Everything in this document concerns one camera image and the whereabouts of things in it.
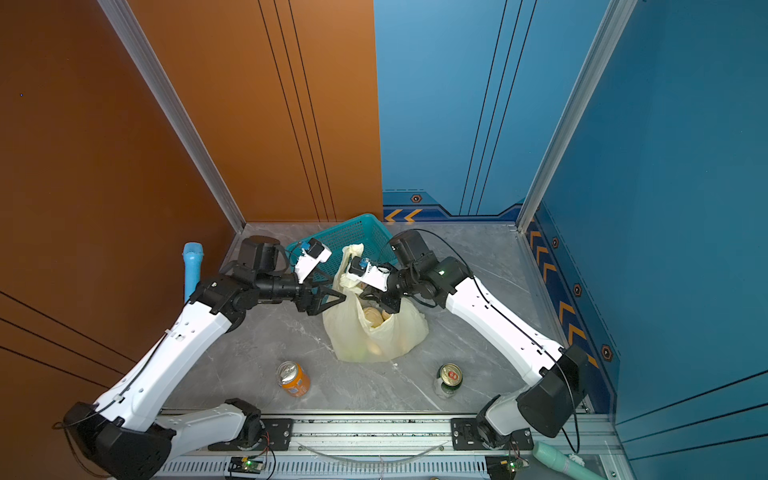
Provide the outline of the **cream plastic bag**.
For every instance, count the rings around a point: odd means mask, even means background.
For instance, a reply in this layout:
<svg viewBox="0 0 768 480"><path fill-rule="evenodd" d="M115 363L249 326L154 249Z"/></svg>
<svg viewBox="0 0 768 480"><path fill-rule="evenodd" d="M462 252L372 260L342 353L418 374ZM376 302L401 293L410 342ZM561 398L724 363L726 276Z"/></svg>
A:
<svg viewBox="0 0 768 480"><path fill-rule="evenodd" d="M349 363L388 362L422 343L429 334L427 320L408 299L400 311L389 314L373 301L360 298L362 284L345 272L350 260L364 253L362 244L342 249L342 263L333 288L346 296L344 302L322 313L323 325L336 358Z"/></svg>

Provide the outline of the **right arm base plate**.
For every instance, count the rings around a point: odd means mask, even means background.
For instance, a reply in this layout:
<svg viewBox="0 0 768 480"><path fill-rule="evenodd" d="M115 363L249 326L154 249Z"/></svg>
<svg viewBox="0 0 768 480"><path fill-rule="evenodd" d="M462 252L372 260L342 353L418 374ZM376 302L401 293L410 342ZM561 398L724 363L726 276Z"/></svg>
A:
<svg viewBox="0 0 768 480"><path fill-rule="evenodd" d="M532 451L533 436L527 428L515 430L507 435L496 433L485 423L480 425L475 417L454 417L450 419L450 436L456 451L502 450Z"/></svg>

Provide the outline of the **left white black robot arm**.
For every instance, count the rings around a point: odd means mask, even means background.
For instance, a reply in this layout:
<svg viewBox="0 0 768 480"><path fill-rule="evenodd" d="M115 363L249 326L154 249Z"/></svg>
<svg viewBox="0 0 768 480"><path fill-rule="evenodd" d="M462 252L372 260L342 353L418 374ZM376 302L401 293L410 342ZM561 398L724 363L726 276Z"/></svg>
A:
<svg viewBox="0 0 768 480"><path fill-rule="evenodd" d="M167 461L213 444L267 448L260 409L242 399L178 415L161 409L208 348L252 308L287 301L314 316L342 303L346 297L330 288L330 277L315 277L331 255L315 238L301 243L296 261L275 238L245 239L237 258L198 283L172 327L120 381L54 424L76 462L94 463L100 478L150 479Z"/></svg>

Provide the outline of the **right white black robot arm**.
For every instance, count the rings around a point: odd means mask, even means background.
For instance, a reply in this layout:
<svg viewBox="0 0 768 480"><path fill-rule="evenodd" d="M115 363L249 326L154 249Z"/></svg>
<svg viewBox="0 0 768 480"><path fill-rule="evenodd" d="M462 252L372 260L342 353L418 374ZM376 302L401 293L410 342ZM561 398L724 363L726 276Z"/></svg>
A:
<svg viewBox="0 0 768 480"><path fill-rule="evenodd" d="M477 414L478 434L487 447L501 448L525 429L554 438L568 422L576 423L577 407L587 395L587 353L577 345L564 347L527 324L493 296L458 253L439 258L424 233L416 228L389 240L394 265L355 254L342 271L364 284L362 299L390 314L399 312L406 297L452 313L509 361L526 386L493 397Z"/></svg>

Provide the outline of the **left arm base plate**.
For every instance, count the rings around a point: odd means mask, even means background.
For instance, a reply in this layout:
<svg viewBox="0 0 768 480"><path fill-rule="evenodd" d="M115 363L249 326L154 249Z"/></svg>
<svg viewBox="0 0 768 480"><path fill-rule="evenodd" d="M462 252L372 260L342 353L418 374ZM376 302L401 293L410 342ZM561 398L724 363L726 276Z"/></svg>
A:
<svg viewBox="0 0 768 480"><path fill-rule="evenodd" d="M292 418L261 418L258 423L248 420L241 433L233 440L218 442L208 451L256 451L269 449L287 451L293 434Z"/></svg>

